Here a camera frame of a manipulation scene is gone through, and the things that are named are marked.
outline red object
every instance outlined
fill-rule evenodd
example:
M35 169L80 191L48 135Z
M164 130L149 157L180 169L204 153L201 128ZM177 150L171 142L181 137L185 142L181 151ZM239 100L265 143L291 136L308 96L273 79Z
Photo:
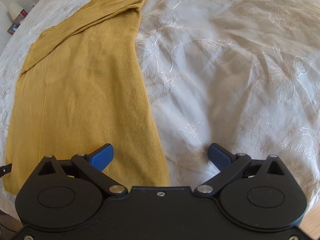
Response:
M28 13L24 9L20 13L22 14L23 17L27 17L28 15Z

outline wooden floor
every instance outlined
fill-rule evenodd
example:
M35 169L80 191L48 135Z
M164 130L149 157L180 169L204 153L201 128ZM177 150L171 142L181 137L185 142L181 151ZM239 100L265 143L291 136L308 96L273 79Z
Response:
M320 201L304 216L300 228L313 239L320 238Z

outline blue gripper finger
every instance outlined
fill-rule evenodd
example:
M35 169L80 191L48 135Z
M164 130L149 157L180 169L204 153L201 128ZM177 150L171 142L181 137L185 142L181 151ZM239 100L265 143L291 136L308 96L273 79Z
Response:
M107 143L87 155L85 159L97 170L103 171L113 159L113 146Z
M222 171L236 160L236 156L217 143L212 143L209 146L208 157L219 171Z

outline black circular disk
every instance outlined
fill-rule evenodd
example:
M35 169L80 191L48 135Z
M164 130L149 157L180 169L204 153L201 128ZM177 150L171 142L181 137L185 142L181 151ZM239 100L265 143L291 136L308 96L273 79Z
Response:
M284 202L284 195L280 190L272 187L255 187L248 191L249 202L261 208L274 208Z
M92 183L54 174L37 177L16 201L21 221L43 230L70 228L91 218L102 203Z
M75 199L73 190L67 187L51 187L38 195L41 205L48 208L62 208L68 206Z

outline black cable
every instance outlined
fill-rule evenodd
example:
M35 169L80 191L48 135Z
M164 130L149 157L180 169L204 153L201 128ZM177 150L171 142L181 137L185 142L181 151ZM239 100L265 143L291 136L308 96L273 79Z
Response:
M14 231L14 230L12 230L12 229L10 229L10 228L7 228L6 226L4 226L4 225L1 224L1 223L0 223L0 226L2 226L3 228L9 230L10 232L17 233L17 231Z

